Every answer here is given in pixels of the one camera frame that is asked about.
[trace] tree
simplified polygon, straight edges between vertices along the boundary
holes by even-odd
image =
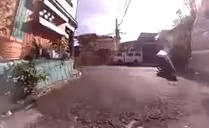
[[[191,36],[197,15],[195,0],[184,0],[184,3],[187,9],[189,9],[190,15],[183,17],[181,11],[177,11],[179,18],[175,20],[174,28],[176,36],[170,49],[172,61],[180,69],[186,67],[191,57]]]

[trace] utility pole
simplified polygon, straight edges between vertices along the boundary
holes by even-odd
[[[115,38],[116,38],[116,48],[117,48],[120,43],[120,30],[118,28],[118,19],[116,19]]]

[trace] roof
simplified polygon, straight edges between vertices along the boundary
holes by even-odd
[[[158,33],[141,33],[138,37],[138,40],[142,40],[142,39],[154,39],[156,36],[158,35]]]

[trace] asphalt road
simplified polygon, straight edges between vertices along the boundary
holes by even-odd
[[[97,66],[37,101],[30,128],[209,128],[209,87],[155,68]]]

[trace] tire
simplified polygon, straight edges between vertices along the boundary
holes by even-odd
[[[138,61],[137,60],[134,60],[134,65],[138,65]]]
[[[117,61],[117,64],[120,64],[121,65],[121,64],[123,64],[123,61],[122,60],[118,60]]]

